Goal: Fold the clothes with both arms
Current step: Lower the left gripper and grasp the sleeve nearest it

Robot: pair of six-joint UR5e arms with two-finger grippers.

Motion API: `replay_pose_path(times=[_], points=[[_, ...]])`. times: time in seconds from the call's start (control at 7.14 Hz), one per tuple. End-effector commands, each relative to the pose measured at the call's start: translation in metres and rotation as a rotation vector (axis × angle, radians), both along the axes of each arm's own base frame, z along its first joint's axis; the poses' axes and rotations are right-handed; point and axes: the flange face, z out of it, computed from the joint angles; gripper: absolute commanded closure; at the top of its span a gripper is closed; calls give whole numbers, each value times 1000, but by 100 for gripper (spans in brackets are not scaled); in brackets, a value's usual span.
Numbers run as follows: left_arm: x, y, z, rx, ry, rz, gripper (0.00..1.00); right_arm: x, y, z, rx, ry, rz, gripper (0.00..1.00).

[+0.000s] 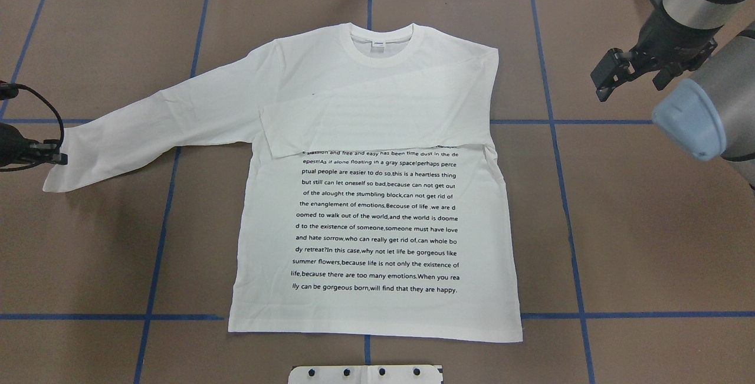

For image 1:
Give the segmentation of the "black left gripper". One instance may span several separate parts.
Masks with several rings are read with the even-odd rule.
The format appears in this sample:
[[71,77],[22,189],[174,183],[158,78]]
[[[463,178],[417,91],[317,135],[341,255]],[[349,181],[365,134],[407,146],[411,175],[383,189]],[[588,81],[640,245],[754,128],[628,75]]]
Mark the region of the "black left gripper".
[[[29,91],[35,96],[38,93],[28,86],[1,82],[2,101],[13,99],[19,91]],[[2,171],[19,171],[49,163],[67,165],[68,155],[60,152],[61,142],[33,142],[26,139],[14,126],[1,123],[1,166]]]

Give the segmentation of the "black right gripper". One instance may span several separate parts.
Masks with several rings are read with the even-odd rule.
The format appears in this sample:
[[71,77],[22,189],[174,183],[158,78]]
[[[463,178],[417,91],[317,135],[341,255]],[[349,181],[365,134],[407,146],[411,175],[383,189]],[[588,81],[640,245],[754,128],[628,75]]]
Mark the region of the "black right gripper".
[[657,71],[652,79],[663,90],[685,71],[696,71],[717,48],[719,28],[696,29],[678,24],[666,12],[653,12],[640,29],[631,51],[610,48],[590,73],[596,96],[605,102],[623,83]]

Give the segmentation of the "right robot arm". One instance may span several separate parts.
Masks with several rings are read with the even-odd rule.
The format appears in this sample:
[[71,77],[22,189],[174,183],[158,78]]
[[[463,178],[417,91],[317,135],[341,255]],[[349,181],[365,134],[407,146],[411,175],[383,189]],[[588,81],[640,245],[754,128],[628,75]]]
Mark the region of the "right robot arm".
[[690,71],[653,110],[653,123],[693,158],[719,156],[753,185],[753,24],[721,49],[714,39],[746,0],[650,1],[636,45],[609,49],[592,71],[599,101],[645,73],[662,90]]

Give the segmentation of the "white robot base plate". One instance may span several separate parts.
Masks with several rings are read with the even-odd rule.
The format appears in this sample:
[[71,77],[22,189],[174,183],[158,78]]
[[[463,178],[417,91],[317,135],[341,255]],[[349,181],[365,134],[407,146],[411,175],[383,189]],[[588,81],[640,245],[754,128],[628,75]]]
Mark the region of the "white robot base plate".
[[288,383],[443,383],[436,365],[361,365],[295,367]]

